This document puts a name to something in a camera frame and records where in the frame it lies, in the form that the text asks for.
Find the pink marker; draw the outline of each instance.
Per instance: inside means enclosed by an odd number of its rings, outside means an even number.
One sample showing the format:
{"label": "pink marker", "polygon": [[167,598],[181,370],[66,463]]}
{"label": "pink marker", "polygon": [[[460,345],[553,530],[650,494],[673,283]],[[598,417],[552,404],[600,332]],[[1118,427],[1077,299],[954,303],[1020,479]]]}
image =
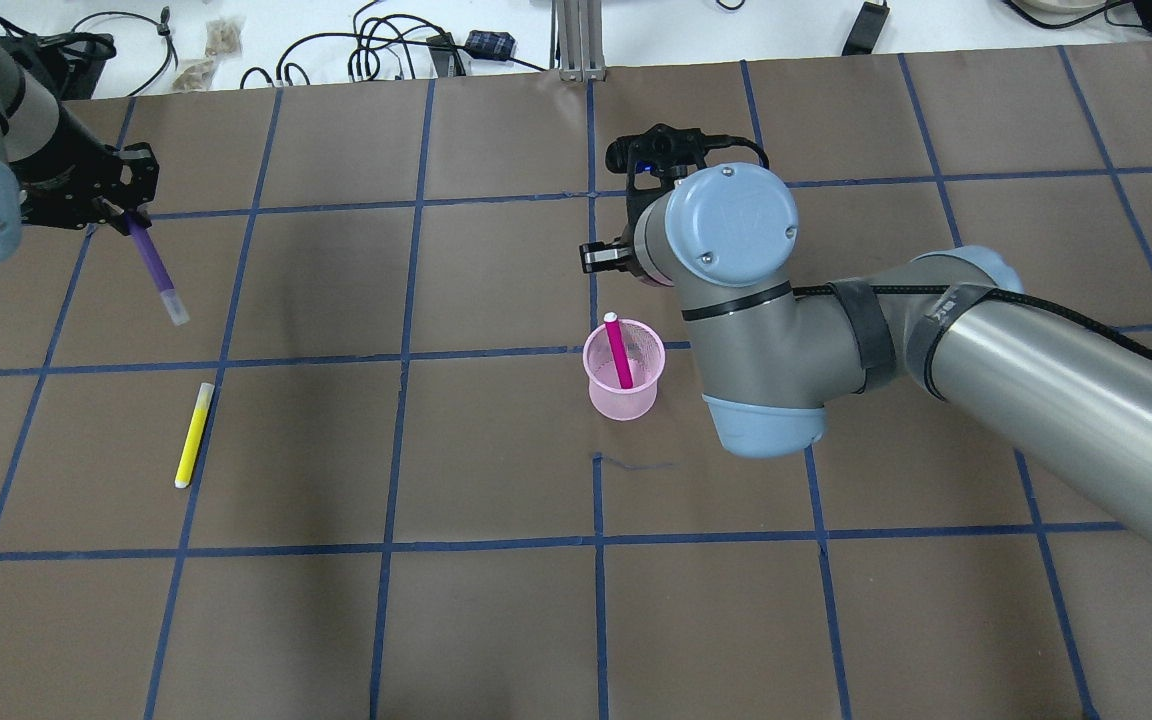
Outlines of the pink marker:
{"label": "pink marker", "polygon": [[621,338],[621,320],[616,313],[602,316],[602,325],[607,327],[607,346],[612,348],[612,361],[616,363],[616,378],[621,389],[634,387],[634,374],[630,373],[630,356],[626,355],[626,339]]}

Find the metal bracket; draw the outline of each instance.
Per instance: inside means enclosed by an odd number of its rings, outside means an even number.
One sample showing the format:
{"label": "metal bracket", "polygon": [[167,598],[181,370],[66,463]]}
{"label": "metal bracket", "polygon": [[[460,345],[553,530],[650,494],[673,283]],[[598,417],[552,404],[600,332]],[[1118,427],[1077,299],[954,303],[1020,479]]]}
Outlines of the metal bracket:
{"label": "metal bracket", "polygon": [[558,77],[570,82],[602,79],[602,0],[553,0]]}

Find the purple marker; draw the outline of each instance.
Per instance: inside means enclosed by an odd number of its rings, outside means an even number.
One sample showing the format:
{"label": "purple marker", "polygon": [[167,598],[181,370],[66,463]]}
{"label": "purple marker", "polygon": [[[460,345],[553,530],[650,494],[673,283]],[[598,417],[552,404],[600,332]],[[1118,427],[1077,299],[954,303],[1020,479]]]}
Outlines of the purple marker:
{"label": "purple marker", "polygon": [[132,213],[123,213],[123,222],[127,223],[127,229],[132,234],[132,242],[136,243],[136,250],[141,252],[141,259],[145,260],[150,276],[154,279],[154,287],[159,288],[159,297],[162,300],[162,305],[168,309],[168,314],[172,316],[172,324],[189,323],[189,313],[185,311],[183,302],[180,302],[180,296],[172,283],[172,275],[168,275],[168,270],[162,265],[162,259],[159,258],[159,251],[154,248],[154,241],[150,240],[150,233],[146,232],[145,225],[138,222]]}

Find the silver metal arm tube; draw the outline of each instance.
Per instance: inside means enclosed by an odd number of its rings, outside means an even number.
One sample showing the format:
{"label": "silver metal arm tube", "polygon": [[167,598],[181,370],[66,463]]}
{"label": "silver metal arm tube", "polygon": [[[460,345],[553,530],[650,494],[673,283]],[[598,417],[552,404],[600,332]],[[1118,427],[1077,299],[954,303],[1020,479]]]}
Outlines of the silver metal arm tube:
{"label": "silver metal arm tube", "polygon": [[935,388],[1152,541],[1152,361],[987,301],[945,332]]}

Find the plastic bag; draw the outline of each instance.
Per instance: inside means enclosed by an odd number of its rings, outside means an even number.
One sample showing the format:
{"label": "plastic bag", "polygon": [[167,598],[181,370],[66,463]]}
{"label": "plastic bag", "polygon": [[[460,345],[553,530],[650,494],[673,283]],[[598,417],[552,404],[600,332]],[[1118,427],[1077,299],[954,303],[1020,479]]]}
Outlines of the plastic bag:
{"label": "plastic bag", "polygon": [[207,20],[209,58],[241,55],[243,51],[243,18]]}
{"label": "plastic bag", "polygon": [[197,90],[211,90],[211,78],[217,74],[217,60],[214,58],[203,58],[202,60],[185,60],[180,63],[180,73],[172,82],[173,92],[192,92]]}

